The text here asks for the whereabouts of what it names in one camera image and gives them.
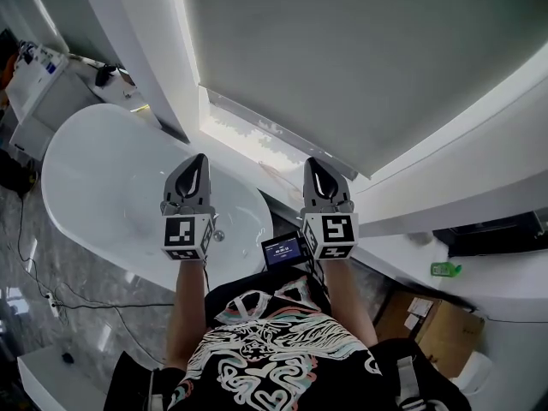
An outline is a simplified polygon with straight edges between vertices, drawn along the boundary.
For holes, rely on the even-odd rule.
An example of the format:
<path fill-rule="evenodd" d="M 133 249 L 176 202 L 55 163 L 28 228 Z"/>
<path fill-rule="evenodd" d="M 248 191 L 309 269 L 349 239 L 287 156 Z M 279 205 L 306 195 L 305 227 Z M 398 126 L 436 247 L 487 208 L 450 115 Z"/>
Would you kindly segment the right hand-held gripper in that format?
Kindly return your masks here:
<path fill-rule="evenodd" d="M 314 260 L 347 259 L 358 244 L 358 214 L 346 179 L 317 158 L 305 162 L 301 233 Z"/>

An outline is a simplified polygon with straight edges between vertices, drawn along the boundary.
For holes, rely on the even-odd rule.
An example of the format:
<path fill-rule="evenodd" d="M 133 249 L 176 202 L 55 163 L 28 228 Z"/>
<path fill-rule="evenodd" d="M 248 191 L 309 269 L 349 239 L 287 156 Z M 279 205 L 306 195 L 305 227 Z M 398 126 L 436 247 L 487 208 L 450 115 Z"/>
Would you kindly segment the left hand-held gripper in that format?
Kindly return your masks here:
<path fill-rule="evenodd" d="M 209 159 L 199 153 L 166 179 L 160 204 L 164 218 L 162 251 L 172 260 L 205 259 L 215 229 Z"/>

